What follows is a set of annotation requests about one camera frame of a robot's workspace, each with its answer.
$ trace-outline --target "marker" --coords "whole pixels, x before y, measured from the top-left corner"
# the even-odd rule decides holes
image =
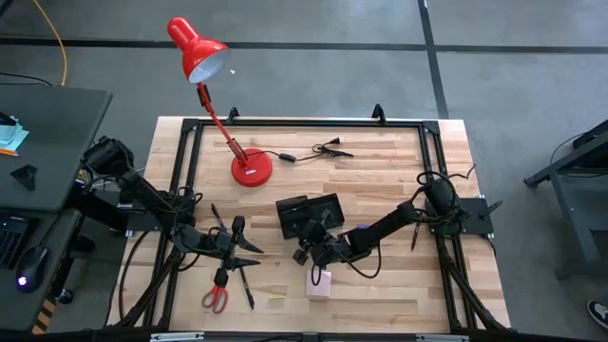
[[[243,271],[242,267],[239,267],[238,269],[240,270],[240,277],[243,278],[243,285],[245,286],[245,292],[247,293],[247,299],[249,300],[249,307],[251,307],[251,310],[253,310],[256,303],[254,301],[254,297],[251,295],[251,291],[249,290],[249,284],[247,283],[247,277],[245,277],[245,271]]]

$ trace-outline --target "lamp arm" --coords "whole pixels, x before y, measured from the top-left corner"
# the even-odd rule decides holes
[[[228,134],[228,131],[226,130],[226,128],[224,128],[224,125],[221,124],[221,121],[218,119],[218,116],[216,116],[216,111],[211,105],[211,97],[209,96],[209,90],[207,90],[207,85],[204,85],[203,83],[198,83],[197,92],[199,94],[200,104],[205,108],[207,113],[209,113],[209,116],[211,116],[211,119],[213,119],[214,123],[216,123],[216,126],[219,128],[219,131],[221,131],[221,134],[223,134],[224,138],[226,138],[226,142],[228,143],[228,146],[230,146],[232,153],[237,156],[238,161],[243,166],[249,167],[249,163],[247,162],[247,155],[243,151],[242,147],[240,147],[236,139],[232,138],[230,134]]]

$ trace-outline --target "black desk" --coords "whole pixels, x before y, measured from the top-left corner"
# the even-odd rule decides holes
[[[57,214],[45,212],[31,212],[12,210],[17,215],[26,215],[40,219],[40,224],[33,232],[26,249],[35,246],[50,224],[57,218]],[[62,214],[57,225],[49,233],[45,245],[50,248],[50,254],[45,265],[45,278],[38,288],[30,294],[23,294],[15,285],[14,270],[0,270],[0,330],[16,330],[30,332],[48,289],[55,278],[56,270],[62,261],[62,255],[77,227],[80,214],[75,210],[68,210]]]
[[[608,168],[605,167],[608,130],[602,129],[593,136],[593,140],[579,145],[563,158],[523,180],[530,188],[537,187],[542,181],[551,181],[561,211],[574,232],[572,238],[579,246],[579,259],[570,260],[569,264],[555,270],[558,279],[583,274],[608,275],[608,256],[605,253],[608,236]]]
[[[17,151],[0,156],[0,207],[58,211],[80,170],[80,158],[95,139],[112,96],[107,91],[50,86],[0,85],[0,111],[29,131]],[[35,166],[36,191],[10,171]]]
[[[108,92],[100,90],[0,85],[0,110],[20,119],[29,131],[18,148],[22,157],[0,156],[0,194],[10,194],[0,196],[0,210],[41,220],[26,249],[39,242],[64,208],[80,169],[80,158],[93,142],[110,99]],[[27,163],[38,168],[33,192],[9,175]],[[68,209],[61,215],[45,242],[50,254],[38,290],[20,293],[14,269],[0,270],[0,332],[30,332],[51,284],[55,289],[57,282],[61,282],[56,279],[60,278],[57,274],[71,265],[73,259],[66,257],[66,251],[73,241],[80,213]]]

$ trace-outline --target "plug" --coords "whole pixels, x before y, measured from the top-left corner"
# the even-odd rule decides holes
[[[344,142],[344,137],[337,137],[337,138],[332,139],[330,142],[328,142],[328,144],[329,143],[341,144],[343,142]]]
[[[295,162],[295,157],[287,153],[279,154],[278,158],[287,162]]]

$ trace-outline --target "red scissors handle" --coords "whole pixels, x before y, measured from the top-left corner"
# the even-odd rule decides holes
[[[216,285],[202,297],[201,304],[204,308],[211,308],[214,314],[221,314],[226,308],[226,304],[228,304],[228,292]]]

